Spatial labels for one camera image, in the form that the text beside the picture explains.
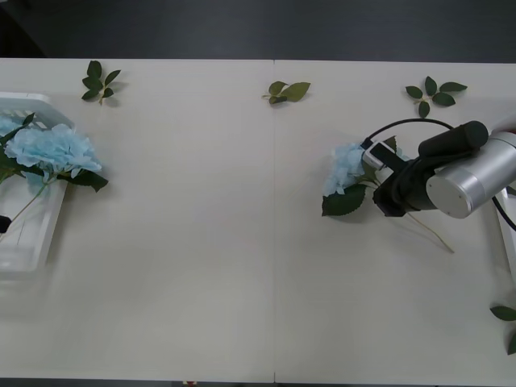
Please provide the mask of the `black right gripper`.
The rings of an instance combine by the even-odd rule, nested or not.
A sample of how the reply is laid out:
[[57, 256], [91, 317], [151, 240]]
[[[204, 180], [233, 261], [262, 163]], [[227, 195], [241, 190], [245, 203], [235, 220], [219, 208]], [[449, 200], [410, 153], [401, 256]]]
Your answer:
[[403, 217], [410, 207], [399, 194], [399, 173], [392, 173], [373, 193], [374, 204], [388, 218]]

